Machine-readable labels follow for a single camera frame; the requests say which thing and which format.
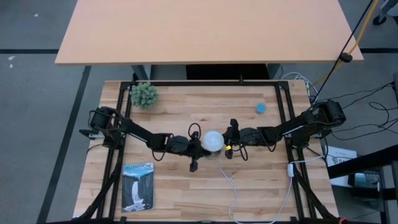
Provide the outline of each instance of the light wood desk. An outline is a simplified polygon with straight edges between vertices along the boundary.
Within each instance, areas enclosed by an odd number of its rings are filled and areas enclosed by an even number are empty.
[[[120,83],[105,83],[101,105],[116,107]],[[294,110],[299,114],[310,106],[307,92],[302,81],[289,81],[289,83]],[[201,125],[202,136],[211,130],[224,133],[231,118],[238,120],[239,128],[280,124],[273,86],[157,86],[156,88],[160,98],[155,107],[149,111],[132,108],[130,117],[135,123],[153,133],[167,132],[187,136],[188,127],[193,122]],[[265,114],[255,113],[258,103],[266,104]],[[126,109],[126,100],[123,105],[122,114]],[[284,105],[284,108],[288,114],[287,106]],[[103,139],[97,139],[90,145],[102,141]],[[312,141],[310,147],[318,152],[321,150],[318,141]],[[100,191],[107,153],[108,149],[101,146],[93,148],[88,153],[74,216],[81,215]],[[227,160],[223,154],[220,156],[223,169],[233,177],[238,190],[239,202],[233,210],[234,218],[242,221],[271,221],[277,215],[289,186],[285,144],[283,141],[279,142],[274,152],[269,152],[265,147],[248,147],[248,154],[247,162],[242,160],[239,153],[235,153],[231,160]],[[307,150],[304,150],[304,156],[306,159],[314,157]],[[166,154],[161,162],[156,162],[143,142],[127,137],[123,163],[142,162],[154,163],[155,209],[121,213],[121,189],[119,189],[116,220],[126,216],[128,220],[147,221],[230,221],[228,207],[234,200],[234,193],[218,170],[214,159],[199,159],[198,170],[191,173],[189,158]],[[338,216],[325,163],[321,159],[308,162],[307,170],[315,194],[332,214]],[[105,203],[105,216],[109,210],[110,195],[111,190]],[[309,217],[304,195],[302,192],[304,210],[306,217]],[[293,191],[279,220],[287,221],[291,216],[297,216]]]
[[[338,0],[79,0],[55,63],[331,62],[350,34]]]

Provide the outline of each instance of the floor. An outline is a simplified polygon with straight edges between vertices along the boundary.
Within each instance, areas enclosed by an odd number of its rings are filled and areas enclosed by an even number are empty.
[[[3,0],[0,1],[0,49],[57,49],[66,31],[76,0]],[[340,0],[347,20],[353,27],[367,1]],[[379,27],[372,25],[361,47],[398,47],[398,26],[392,18]],[[398,71],[397,54],[366,54],[365,61],[351,63],[336,71],[320,98],[329,98],[360,90],[369,90],[392,81]],[[58,67],[54,55],[0,55],[0,117],[6,131],[0,136],[0,223],[36,222],[49,184],[83,67]],[[329,71],[330,63],[284,65],[284,71],[300,72],[316,80]],[[185,78],[182,66],[156,68],[155,79]],[[55,193],[48,221],[68,220],[73,212],[83,171],[88,139],[78,134],[86,128],[88,111],[98,104],[105,80],[128,80],[128,66],[93,67],[87,83],[65,164]],[[339,99],[342,105],[357,96]],[[392,90],[383,90],[345,110],[348,118],[341,128],[365,123],[382,123],[385,112],[373,110],[370,101],[387,108],[397,106]],[[391,111],[396,118],[398,111]],[[347,137],[374,131],[358,128]],[[350,141],[329,137],[329,145],[367,154],[396,144],[388,131]],[[386,184],[391,186],[391,172],[386,169]],[[345,189],[334,188],[341,216],[354,218],[372,212],[349,196]],[[390,203],[390,216],[397,212]],[[356,219],[380,222],[378,213]]]

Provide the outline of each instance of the white cable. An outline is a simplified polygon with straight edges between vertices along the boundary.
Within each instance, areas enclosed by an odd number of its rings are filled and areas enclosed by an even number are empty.
[[[310,162],[310,161],[314,161],[315,159],[319,159],[319,158],[321,158],[321,157],[323,157],[323,156],[318,156],[318,157],[315,157],[315,158],[312,158],[312,159],[309,159],[309,160],[304,160],[304,161],[293,161],[293,162],[290,162],[289,164],[299,163],[299,162]],[[234,205],[236,204],[236,202],[238,202],[238,193],[237,193],[237,191],[236,191],[235,185],[232,183],[232,180],[225,174],[223,168],[221,168],[221,164],[220,164],[220,162],[219,162],[219,160],[218,160],[218,157],[216,157],[216,161],[217,161],[217,164],[218,164],[218,168],[220,169],[221,173],[224,175],[225,179],[228,181],[228,183],[230,184],[230,186],[232,187],[232,189],[233,189],[233,191],[234,191],[234,197],[235,197],[235,199],[234,199],[234,201],[232,202],[232,204],[229,206],[229,209],[228,209],[228,215],[229,215],[229,217],[232,219],[232,221],[234,221],[234,222],[237,223],[237,224],[273,224],[273,223],[275,223],[275,222],[278,220],[279,215],[280,215],[280,213],[282,212],[282,209],[283,209],[283,207],[284,207],[285,204],[286,204],[287,197],[289,196],[290,189],[292,188],[293,177],[290,177],[289,189],[287,190],[287,193],[286,193],[286,196],[285,196],[285,200],[284,200],[284,202],[282,203],[282,206],[280,206],[278,215],[275,217],[275,220],[274,220],[274,221],[269,222],[269,223],[241,223],[241,222],[236,221],[236,220],[233,218],[233,216],[232,216],[232,208],[234,207]]]
[[[315,86],[313,85],[313,83],[307,79],[305,76],[303,76],[302,74],[300,74],[299,72],[289,72],[285,75],[280,75],[279,79],[283,80],[285,77],[289,76],[289,75],[296,75],[294,77],[294,80],[304,80],[305,82],[305,87],[307,88],[307,93],[308,96],[311,96],[311,92],[310,92],[310,86],[313,86],[313,90],[315,91],[315,95],[318,96],[318,90],[315,88]],[[315,98],[315,100],[313,101],[313,103],[316,103],[318,100],[318,97]]]
[[[247,224],[247,223],[241,223],[241,222],[236,221],[236,220],[233,218],[233,216],[232,216],[232,208],[234,207],[234,205],[235,205],[236,202],[238,201],[238,193],[236,192],[236,188],[235,188],[234,184],[232,183],[232,180],[229,179],[229,177],[225,174],[225,172],[224,172],[223,169],[221,168],[221,164],[220,164],[220,162],[219,162],[219,160],[218,160],[218,157],[216,158],[216,160],[217,160],[218,168],[220,168],[221,173],[223,173],[225,179],[228,181],[228,183],[230,184],[230,186],[231,186],[232,189],[234,190],[235,200],[234,200],[234,202],[229,206],[228,215],[229,215],[229,217],[230,217],[235,223],[237,223],[237,224]],[[285,200],[284,200],[282,206],[280,207],[279,212],[278,212],[278,215],[276,216],[275,220],[272,221],[272,222],[269,222],[269,223],[256,223],[256,224],[273,224],[273,223],[276,222],[276,220],[278,220],[279,215],[280,215],[280,213],[281,213],[283,207],[284,207],[285,204],[286,204],[287,197],[289,196],[289,193],[290,193],[290,189],[292,188],[292,182],[293,182],[293,177],[290,178],[289,189],[287,190]]]
[[[319,158],[324,158],[324,156],[318,156],[318,157],[315,157],[315,158],[312,158],[312,159],[309,159],[309,160],[306,160],[306,161],[293,161],[293,162],[290,162],[290,164],[300,163],[300,162],[310,162],[310,161],[314,161],[315,159],[319,159]]]

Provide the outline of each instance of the yellow cable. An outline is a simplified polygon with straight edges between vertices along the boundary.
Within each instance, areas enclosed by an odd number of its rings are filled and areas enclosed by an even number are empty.
[[[379,2],[379,0],[375,0],[375,1],[373,2],[373,5],[372,5],[371,9],[370,9],[368,15],[366,16],[365,22],[364,22],[363,25],[362,25],[361,32],[359,33],[358,38],[356,39],[356,42],[355,42],[353,48],[351,48],[351,50],[348,52],[348,54],[351,55],[351,54],[354,52],[355,48],[358,46],[359,42],[361,41],[362,36],[363,36],[363,34],[365,33],[366,26],[368,25],[368,22],[369,22],[369,20],[370,20],[372,14],[373,14],[374,9],[376,8],[376,6],[377,6],[377,4],[378,4],[378,2]],[[341,67],[342,64],[343,64],[343,62],[342,62],[342,61],[339,61],[338,64],[337,64],[337,66],[335,67],[335,70],[339,69],[339,68]],[[320,79],[318,79],[317,81],[315,81],[315,82],[310,86],[309,89],[313,88],[316,84],[325,81],[327,77],[328,77],[328,74],[322,76]]]

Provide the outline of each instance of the book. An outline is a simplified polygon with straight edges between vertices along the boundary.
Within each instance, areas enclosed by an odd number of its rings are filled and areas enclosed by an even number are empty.
[[[122,212],[138,212],[154,207],[154,164],[124,165]]]
[[[342,149],[338,147],[329,146],[329,153],[326,157],[326,162],[328,163],[328,167],[337,165],[341,162],[348,161],[350,159],[357,158],[356,151]],[[340,187],[352,187],[348,184],[348,175],[344,177],[337,177],[330,180],[331,185],[340,186]]]

